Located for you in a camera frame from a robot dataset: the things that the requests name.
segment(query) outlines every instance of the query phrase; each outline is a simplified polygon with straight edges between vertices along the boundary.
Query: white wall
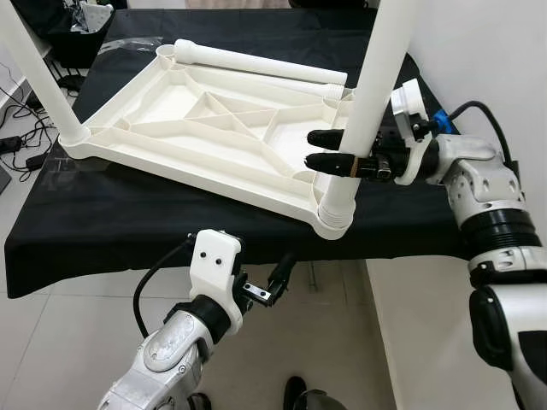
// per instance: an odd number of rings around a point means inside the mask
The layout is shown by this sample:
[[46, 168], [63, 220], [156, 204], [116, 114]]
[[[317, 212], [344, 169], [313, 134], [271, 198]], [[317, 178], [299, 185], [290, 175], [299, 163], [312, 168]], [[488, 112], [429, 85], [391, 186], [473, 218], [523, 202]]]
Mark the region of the white wall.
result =
[[[9, 53], [8, 49], [6, 49], [3, 43], [0, 43], [0, 62], [4, 66], [9, 67], [13, 79], [17, 84], [20, 84], [23, 80], [23, 74], [15, 65], [11, 54]], [[6, 67], [0, 66], [0, 87], [2, 87], [3, 90], [6, 90], [10, 94], [12, 94], [15, 91], [16, 86], [14, 82], [9, 78], [9, 72]], [[3, 101], [6, 99], [7, 97], [4, 94], [0, 95], [0, 107], [3, 106]]]
[[[467, 100], [488, 105], [520, 161], [532, 217], [547, 239], [547, 43], [545, 0], [425, 0], [410, 46], [421, 75], [450, 112]], [[495, 134], [471, 108], [461, 132]]]
[[[50, 51], [50, 45], [47, 44], [44, 40], [38, 38], [38, 36], [34, 34], [34, 31], [26, 24], [25, 21], [23, 21], [23, 24], [25, 25], [26, 30], [31, 36], [34, 45], [36, 45], [36, 48], [38, 49], [40, 55], [45, 56]], [[5, 41], [3, 38], [0, 39], [0, 62], [4, 66], [9, 67], [13, 80], [15, 81], [15, 83], [17, 83], [18, 86], [21, 86], [24, 81], [23, 74], [15, 64], [13, 57], [9, 53], [3, 41]], [[0, 66], [0, 87], [13, 95], [17, 88], [17, 86], [14, 84], [14, 81], [12, 81], [12, 79], [9, 77], [8, 70], [5, 67]], [[0, 95], [0, 108], [3, 107], [4, 104], [8, 101], [8, 98], [3, 93], [1, 94], [2, 95]]]
[[[410, 54], [447, 111], [490, 106], [520, 160], [526, 198], [547, 242], [544, 0], [425, 0]], [[469, 110], [462, 132], [495, 139]], [[465, 261], [420, 256], [368, 261], [398, 410], [515, 410], [507, 376], [474, 352]]]

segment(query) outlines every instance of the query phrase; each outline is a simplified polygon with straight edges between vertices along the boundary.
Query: black bag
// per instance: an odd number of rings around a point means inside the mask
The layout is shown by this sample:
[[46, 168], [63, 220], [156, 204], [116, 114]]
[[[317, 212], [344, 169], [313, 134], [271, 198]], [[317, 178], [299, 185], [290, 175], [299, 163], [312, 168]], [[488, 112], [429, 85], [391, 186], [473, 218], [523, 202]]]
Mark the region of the black bag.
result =
[[63, 67], [88, 68], [101, 48], [114, 14], [98, 32], [71, 32], [72, 12], [62, 0], [11, 0], [33, 31], [51, 44]]

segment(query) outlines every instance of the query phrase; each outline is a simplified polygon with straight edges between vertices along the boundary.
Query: blue connector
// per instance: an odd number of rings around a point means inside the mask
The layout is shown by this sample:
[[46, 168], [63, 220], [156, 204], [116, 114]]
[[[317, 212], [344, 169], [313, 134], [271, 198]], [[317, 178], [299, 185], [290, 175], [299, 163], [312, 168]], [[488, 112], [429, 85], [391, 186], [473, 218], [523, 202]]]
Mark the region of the blue connector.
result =
[[435, 120], [435, 122], [437, 122], [438, 130], [440, 132], [445, 134], [451, 134], [454, 131], [450, 123], [450, 118], [448, 117], [448, 114], [446, 114], [446, 111], [444, 111], [443, 109], [437, 111], [433, 116], [433, 119]]

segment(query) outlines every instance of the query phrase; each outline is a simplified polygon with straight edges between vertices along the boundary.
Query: white pole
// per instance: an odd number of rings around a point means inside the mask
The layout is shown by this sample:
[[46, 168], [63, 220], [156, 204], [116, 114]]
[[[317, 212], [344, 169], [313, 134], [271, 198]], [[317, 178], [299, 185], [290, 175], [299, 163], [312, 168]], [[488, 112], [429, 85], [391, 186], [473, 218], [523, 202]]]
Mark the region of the white pole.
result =
[[[409, 48], [420, 2], [380, 2], [340, 152], [361, 157], [370, 153]], [[351, 225], [360, 182], [357, 178], [331, 178], [318, 209], [319, 218], [326, 225], [341, 230]]]
[[210, 66], [192, 66], [197, 67], [200, 70], [209, 71], [211, 73], [229, 74], [240, 79], [251, 79], [265, 84], [275, 85], [277, 87], [286, 88], [294, 91], [306, 92], [313, 94], [314, 96], [330, 98], [339, 100], [344, 94], [344, 86], [340, 84], [322, 84], [311, 83], [309, 81], [301, 81], [298, 79], [286, 79], [284, 77], [273, 77], [271, 75], [262, 75], [256, 73], [249, 73], [246, 71], [228, 70], [225, 68], [217, 68]]
[[215, 49], [184, 39], [175, 41], [174, 59], [184, 64], [203, 64], [206, 66], [231, 68], [232, 70], [275, 75], [288, 79], [303, 79], [304, 81], [313, 81], [315, 83], [344, 85], [348, 77], [347, 73], [339, 71]]
[[0, 0], [0, 35], [59, 129], [63, 144], [74, 145], [87, 138], [89, 129], [82, 126], [74, 115], [9, 0]]

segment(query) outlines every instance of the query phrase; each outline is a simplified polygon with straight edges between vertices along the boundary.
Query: electrical cable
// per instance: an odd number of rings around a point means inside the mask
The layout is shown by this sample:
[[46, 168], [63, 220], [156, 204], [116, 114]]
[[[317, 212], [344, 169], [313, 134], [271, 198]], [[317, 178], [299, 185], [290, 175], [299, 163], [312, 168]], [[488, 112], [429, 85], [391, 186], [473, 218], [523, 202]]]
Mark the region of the electrical cable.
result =
[[[4, 88], [0, 87], [0, 91], [15, 103], [15, 104], [9, 105], [5, 109], [3, 113], [2, 121], [0, 122], [0, 127], [4, 125], [8, 111], [12, 108], [19, 107], [19, 109], [12, 114], [12, 118], [17, 119], [17, 118], [27, 117], [29, 115], [33, 115], [36, 118], [36, 121], [34, 122], [34, 128], [31, 131], [26, 132], [19, 136], [21, 138], [21, 147], [25, 147], [25, 148], [39, 147], [42, 144], [42, 140], [45, 135], [45, 137], [47, 138], [49, 142], [49, 145], [47, 149], [44, 151], [44, 153], [48, 152], [53, 146], [53, 141], [51, 139], [50, 134], [48, 133], [48, 130], [56, 129], [56, 128], [51, 124], [48, 124], [48, 125], [45, 124], [44, 121], [50, 118], [45, 112], [45, 110], [43, 108], [40, 108], [39, 110], [35, 111], [32, 108], [30, 108], [28, 105], [26, 105], [24, 102], [20, 102], [15, 97], [11, 96]], [[38, 142], [35, 144], [29, 144], [29, 142], [32, 141], [37, 136], [38, 136]], [[30, 170], [28, 167], [17, 166], [15, 164], [16, 151], [14, 151], [12, 154], [13, 154], [13, 157], [11, 160], [11, 165], [9, 165], [3, 158], [0, 158], [0, 162], [2, 162], [2, 164], [4, 164], [4, 166], [6, 166], [6, 168], [8, 168], [9, 170], [17, 172], [17, 173], [21, 173], [21, 176], [19, 177], [19, 181], [25, 182], [26, 180], [30, 178], [32, 170]]]
[[466, 109], [470, 107], [475, 107], [480, 109], [480, 111], [482, 111], [482, 113], [490, 121], [492, 128], [494, 128], [494, 131], [496, 132], [497, 139], [499, 140], [499, 143], [502, 146], [503, 159], [505, 160], [505, 165], [511, 168], [513, 164], [513, 159], [511, 158], [511, 152], [509, 150], [509, 145], [507, 144], [507, 139], [505, 139], [505, 135], [503, 134], [502, 127], [500, 127], [499, 123], [496, 120], [496, 117], [494, 117], [494, 114], [490, 111], [490, 109], [486, 106], [486, 104], [480, 101], [465, 102], [460, 107], [456, 108], [454, 112], [448, 116], [448, 118], [451, 121], [453, 121], [454, 119], [459, 117], [461, 113], [463, 113]]
[[165, 262], [167, 262], [173, 256], [178, 254], [181, 250], [185, 250], [185, 248], [193, 249], [195, 242], [196, 242], [196, 235], [193, 235], [193, 234], [188, 235], [188, 237], [185, 239], [183, 243], [181, 243], [176, 248], [170, 250], [167, 254], [165, 254], [140, 279], [140, 282], [138, 282], [137, 288], [135, 289], [135, 293], [133, 294], [133, 314], [135, 315], [135, 320], [137, 321], [138, 329], [140, 330], [144, 338], [148, 337], [149, 335], [148, 330], [146, 329], [146, 325], [144, 324], [143, 316], [140, 312], [140, 305], [139, 305], [140, 295], [143, 292], [144, 287], [146, 286], [148, 281], [152, 278], [152, 276], [154, 276], [154, 274], [163, 266]]

